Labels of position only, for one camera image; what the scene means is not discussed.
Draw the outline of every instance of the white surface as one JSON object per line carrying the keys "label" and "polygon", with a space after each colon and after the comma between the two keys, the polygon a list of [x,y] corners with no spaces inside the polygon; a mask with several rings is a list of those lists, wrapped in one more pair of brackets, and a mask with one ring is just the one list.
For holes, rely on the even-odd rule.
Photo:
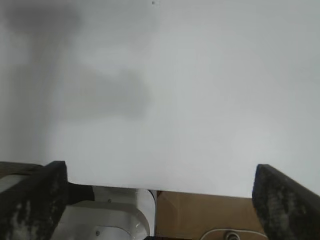
{"label": "white surface", "polygon": [[[110,209],[112,205],[111,203],[109,209],[68,205],[62,214],[58,227],[53,233],[52,240],[117,239],[107,237],[109,234],[115,234],[114,228],[128,233],[129,239],[133,240],[143,240],[150,235],[149,230],[145,229],[137,216],[126,212],[128,208],[123,211],[119,209],[112,210]],[[101,233],[98,238],[96,238],[96,231]],[[119,236],[123,235],[122,231],[117,232],[117,234]]]}
{"label": "white surface", "polygon": [[122,187],[93,186],[94,201],[134,205],[146,218],[149,236],[155,235],[156,203],[150,191]]}
{"label": "white surface", "polygon": [[92,226],[85,224],[59,223],[51,240],[132,240],[121,228]]}
{"label": "white surface", "polygon": [[320,194],[320,1],[25,2],[1,2],[1,160],[239,197],[268,163]]}

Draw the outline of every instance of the brown cardboard box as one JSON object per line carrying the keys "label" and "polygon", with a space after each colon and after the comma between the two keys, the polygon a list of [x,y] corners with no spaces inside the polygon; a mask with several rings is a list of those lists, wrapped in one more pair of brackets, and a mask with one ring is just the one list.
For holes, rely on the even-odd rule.
{"label": "brown cardboard box", "polygon": [[[179,192],[162,192],[157,199],[156,234],[160,237],[198,240],[213,228],[248,229],[263,233],[250,198]],[[222,240],[224,231],[205,240]],[[265,240],[240,233],[243,240]]]}

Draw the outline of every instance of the white backdrop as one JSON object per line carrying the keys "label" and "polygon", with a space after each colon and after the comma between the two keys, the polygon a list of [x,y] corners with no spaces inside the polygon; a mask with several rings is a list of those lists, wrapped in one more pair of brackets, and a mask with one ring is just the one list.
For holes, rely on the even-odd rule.
{"label": "white backdrop", "polygon": [[320,194],[318,0],[1,0],[0,159],[79,184]]}

